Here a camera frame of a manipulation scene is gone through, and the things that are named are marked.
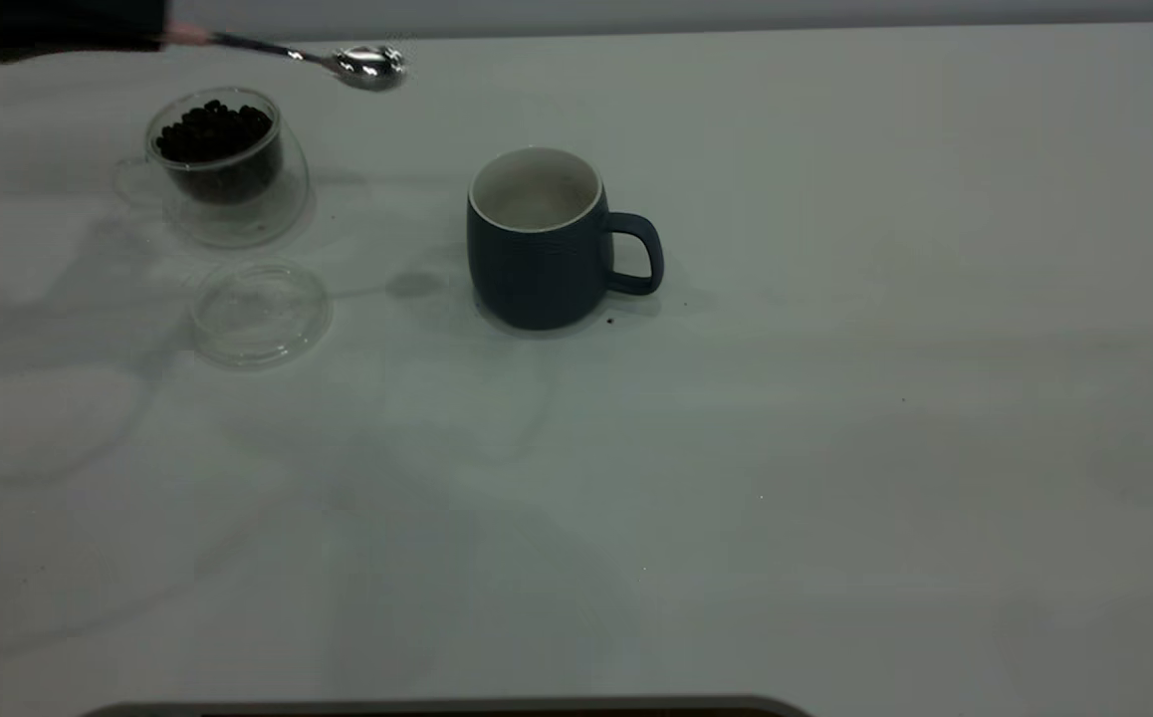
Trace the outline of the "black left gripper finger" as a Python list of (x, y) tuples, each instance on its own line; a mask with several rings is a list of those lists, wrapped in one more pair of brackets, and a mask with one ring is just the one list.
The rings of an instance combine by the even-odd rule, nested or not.
[(158, 53), (161, 38), (116, 36), (0, 36), (0, 65), (77, 53)]
[(168, 1), (0, 1), (0, 35), (155, 36)]

